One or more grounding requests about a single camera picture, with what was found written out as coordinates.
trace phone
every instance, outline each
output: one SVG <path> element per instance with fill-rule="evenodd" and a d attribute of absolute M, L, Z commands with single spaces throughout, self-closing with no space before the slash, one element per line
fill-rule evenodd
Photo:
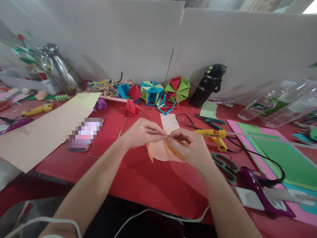
<path fill-rule="evenodd" d="M 80 126 L 76 127 L 72 135 L 66 139 L 69 152 L 85 152 L 93 143 L 99 131 L 102 130 L 102 118 L 85 118 Z"/>

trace white cable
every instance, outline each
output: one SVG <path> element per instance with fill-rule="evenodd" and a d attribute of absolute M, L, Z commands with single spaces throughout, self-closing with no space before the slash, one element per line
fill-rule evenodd
<path fill-rule="evenodd" d="M 299 143 L 290 142 L 290 141 L 287 141 L 287 140 L 276 140 L 276 139 L 271 139 L 271 138 L 267 138 L 267 137 L 263 137 L 263 136 L 254 136 L 254 135 L 235 133 L 235 132 L 227 132 L 227 134 L 228 135 L 236 135 L 236 136 L 244 136 L 244 137 L 253 137 L 253 138 L 258 138 L 258 139 L 270 140 L 270 141 L 278 142 L 278 143 L 284 143 L 284 144 L 290 144 L 290 145 L 295 145 L 295 146 L 301 146 L 301 147 L 310 148 L 310 149 L 317 149 L 317 146 L 299 144 Z"/>
<path fill-rule="evenodd" d="M 153 210 L 153 209 L 148 208 L 148 209 L 145 209 L 144 211 L 142 211 L 142 212 L 140 212 L 140 213 L 138 213 L 138 214 L 136 214 L 136 215 L 134 215 L 134 216 L 131 216 L 128 220 L 126 220 L 125 223 L 123 223 L 123 225 L 121 226 L 121 228 L 118 230 L 118 232 L 116 233 L 116 235 L 115 235 L 114 238 L 117 238 L 117 236 L 118 236 L 118 234 L 120 233 L 120 231 L 122 230 L 122 228 L 123 228 L 131 219 L 133 219 L 133 218 L 135 218 L 135 217 L 137 217 L 137 216 L 139 216 L 139 215 L 141 215 L 141 214 L 143 214 L 143 213 L 145 213 L 145 212 L 147 212 L 147 211 L 152 211 L 152 212 L 158 213 L 158 214 L 160 214 L 160 215 L 162 215 L 162 216 L 165 216 L 165 217 L 168 217 L 168 218 L 171 218 L 171 219 L 174 219 L 174 220 L 178 220 L 178 221 L 200 222 L 200 221 L 202 221 L 202 220 L 204 219 L 204 217 L 205 217 L 205 215 L 206 215 L 208 209 L 209 209 L 209 205 L 208 205 L 207 208 L 205 209 L 205 211 L 204 211 L 204 213 L 202 214 L 202 216 L 201 216 L 200 218 L 198 218 L 198 219 L 182 219 L 182 218 L 173 217 L 173 216 L 170 216 L 170 215 L 167 215 L 167 214 L 164 214 L 164 213 L 161 213 L 161 212 L 158 212 L 158 211 L 156 211 L 156 210 Z"/>
<path fill-rule="evenodd" d="M 31 219 L 31 220 L 27 221 L 26 223 L 22 224 L 21 226 L 19 226 L 14 231 L 10 232 L 4 238 L 11 238 L 16 233 L 18 233 L 20 230 L 22 230 L 23 228 L 28 226 L 29 224 L 32 224 L 32 223 L 35 223 L 35 222 L 38 222 L 38 221 L 46 221 L 46 222 L 51 222 L 51 223 L 70 223 L 70 224 L 73 224 L 75 226 L 75 228 L 76 228 L 78 238 L 82 238 L 82 235 L 80 233 L 80 229 L 79 229 L 79 226 L 78 226 L 77 222 L 75 222 L 73 220 L 69 220 L 69 219 L 56 219 L 56 218 L 50 218 L 50 217 L 37 217 L 37 218 Z"/>

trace silver thermos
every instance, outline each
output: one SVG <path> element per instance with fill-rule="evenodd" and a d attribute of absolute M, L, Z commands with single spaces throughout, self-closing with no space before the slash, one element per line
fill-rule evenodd
<path fill-rule="evenodd" d="M 83 79 L 79 73 L 60 55 L 58 46 L 48 43 L 40 48 L 41 63 L 44 70 L 53 75 L 56 83 L 68 95 L 81 93 L 85 90 Z"/>

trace white box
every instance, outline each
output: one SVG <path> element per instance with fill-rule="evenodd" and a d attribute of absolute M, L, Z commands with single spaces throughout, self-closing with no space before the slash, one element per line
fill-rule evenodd
<path fill-rule="evenodd" d="M 25 79 L 26 77 L 31 79 L 36 77 L 36 75 L 30 74 L 30 71 L 31 68 L 28 66 L 11 68 L 0 72 L 0 80 L 12 88 L 35 89 L 37 91 L 45 91 L 49 95 L 55 95 L 62 91 L 54 79 L 47 79 L 40 82 Z"/>

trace hand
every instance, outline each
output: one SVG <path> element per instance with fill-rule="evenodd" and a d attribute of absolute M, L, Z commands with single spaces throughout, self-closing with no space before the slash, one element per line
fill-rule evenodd
<path fill-rule="evenodd" d="M 180 128 L 173 131 L 166 139 L 189 164 L 201 173 L 207 167 L 215 165 L 201 134 Z M 186 141 L 188 146 L 184 146 L 178 141 Z"/>
<path fill-rule="evenodd" d="M 166 132 L 155 122 L 144 118 L 137 120 L 121 137 L 127 149 L 142 146 L 151 142 L 158 142 L 167 136 Z"/>

